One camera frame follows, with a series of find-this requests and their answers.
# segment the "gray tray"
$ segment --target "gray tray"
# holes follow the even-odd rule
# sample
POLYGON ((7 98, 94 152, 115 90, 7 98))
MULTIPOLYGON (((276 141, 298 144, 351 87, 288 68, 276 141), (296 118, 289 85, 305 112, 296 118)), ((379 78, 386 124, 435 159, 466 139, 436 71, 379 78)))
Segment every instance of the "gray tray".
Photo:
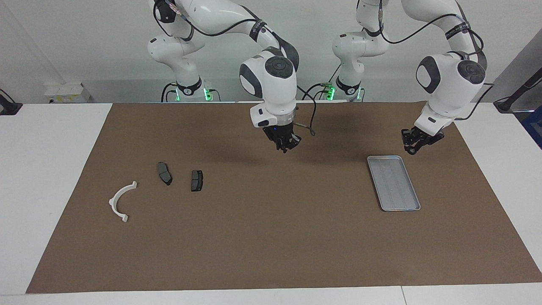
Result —
POLYGON ((420 202, 401 157, 371 156, 367 162, 384 211, 420 210, 420 202))

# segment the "white curved object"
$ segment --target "white curved object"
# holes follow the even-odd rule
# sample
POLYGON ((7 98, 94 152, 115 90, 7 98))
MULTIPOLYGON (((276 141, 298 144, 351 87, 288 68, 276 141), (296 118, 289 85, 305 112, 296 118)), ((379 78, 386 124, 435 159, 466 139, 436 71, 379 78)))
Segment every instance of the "white curved object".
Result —
POLYGON ((113 198, 109 199, 109 205, 111 206, 111 209, 113 209, 113 212, 118 216, 121 217, 124 222, 128 221, 128 215, 121 214, 119 211, 117 211, 117 202, 119 201, 119 198, 124 195, 124 193, 128 192, 129 190, 137 188, 137 182, 133 182, 129 186, 125 186, 121 188, 113 198))

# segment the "metal tray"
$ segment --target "metal tray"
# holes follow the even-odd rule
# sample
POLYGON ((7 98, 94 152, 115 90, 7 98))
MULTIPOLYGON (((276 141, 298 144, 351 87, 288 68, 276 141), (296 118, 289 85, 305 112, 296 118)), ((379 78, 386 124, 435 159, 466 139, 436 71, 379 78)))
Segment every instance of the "metal tray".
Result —
POLYGON ((367 163, 384 211, 420 210, 420 202, 401 157, 371 156, 367 158, 367 163))

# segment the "white robotic arm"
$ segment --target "white robotic arm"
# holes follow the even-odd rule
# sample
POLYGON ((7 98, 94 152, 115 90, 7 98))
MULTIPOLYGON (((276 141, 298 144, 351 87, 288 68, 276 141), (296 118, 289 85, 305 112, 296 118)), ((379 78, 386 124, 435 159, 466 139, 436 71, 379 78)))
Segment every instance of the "white robotic arm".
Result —
MULTIPOLYGON (((201 82, 199 75, 196 78, 195 65, 183 57, 203 47, 204 44, 191 41, 198 40, 200 35, 243 33, 262 46, 264 50, 245 61, 239 71, 243 88, 253 96, 264 100, 262 104, 250 110, 253 125, 263 128, 268 138, 275 142, 277 150, 282 150, 284 153, 300 143, 301 138, 293 132, 299 55, 291 44, 274 33, 249 9, 230 0, 151 1, 159 3, 152 4, 153 8, 158 9, 161 5, 167 5, 170 11, 175 12, 173 14, 176 16, 175 22, 178 20, 180 26, 185 28, 182 33, 185 36, 183 36, 184 39, 173 37, 183 48, 169 47, 165 53, 171 55, 159 57, 158 60, 156 54, 159 52, 151 49, 152 41, 149 44, 149 51, 157 61, 165 63, 174 71, 178 70, 179 73, 176 72, 178 80, 190 75, 190 81, 186 81, 187 84, 198 79, 201 82)), ((165 14, 170 14, 168 10, 163 10, 165 14)))
MULTIPOLYGON (((338 88, 355 100, 363 76, 361 57, 383 54, 386 39, 383 13, 388 1, 361 0, 357 8, 360 33, 340 35, 333 45, 341 59, 338 88)), ((420 63, 416 79, 431 94, 421 116, 411 130, 403 130, 405 150, 414 155, 425 145, 444 137, 442 129, 450 125, 476 96, 486 78, 487 60, 474 40, 470 24, 454 0, 402 0, 411 18, 431 22, 446 34, 451 52, 427 56, 420 63)))

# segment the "black circular joint cover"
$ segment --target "black circular joint cover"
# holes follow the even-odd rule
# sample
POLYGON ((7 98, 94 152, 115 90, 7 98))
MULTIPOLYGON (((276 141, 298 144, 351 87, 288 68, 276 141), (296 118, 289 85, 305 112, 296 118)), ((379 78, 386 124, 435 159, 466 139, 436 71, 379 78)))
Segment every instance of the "black circular joint cover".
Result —
POLYGON ((463 60, 458 66, 459 74, 474 85, 483 83, 486 79, 486 70, 481 64, 472 60, 463 60))
POLYGON ((294 65, 287 58, 274 56, 266 61, 266 71, 274 77, 287 79, 294 74, 294 65))

